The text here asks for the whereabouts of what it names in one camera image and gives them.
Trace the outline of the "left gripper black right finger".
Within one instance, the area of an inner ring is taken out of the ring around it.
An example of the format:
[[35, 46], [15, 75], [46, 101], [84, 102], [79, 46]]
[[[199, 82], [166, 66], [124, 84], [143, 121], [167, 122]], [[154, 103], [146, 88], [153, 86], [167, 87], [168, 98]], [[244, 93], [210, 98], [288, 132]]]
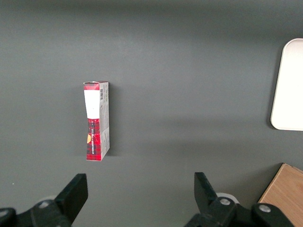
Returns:
[[276, 206], [256, 203], [247, 209], [226, 196], [218, 196], [203, 172], [195, 172], [194, 196], [199, 209], [187, 227], [292, 227]]

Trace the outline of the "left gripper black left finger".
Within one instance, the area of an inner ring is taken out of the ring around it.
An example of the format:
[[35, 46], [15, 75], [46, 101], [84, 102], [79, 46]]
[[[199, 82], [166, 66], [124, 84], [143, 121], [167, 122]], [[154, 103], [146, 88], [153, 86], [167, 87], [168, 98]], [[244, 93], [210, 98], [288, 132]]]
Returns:
[[2, 227], [71, 227], [88, 198], [86, 174], [76, 174], [54, 198], [38, 202], [17, 214], [14, 208], [0, 209]]

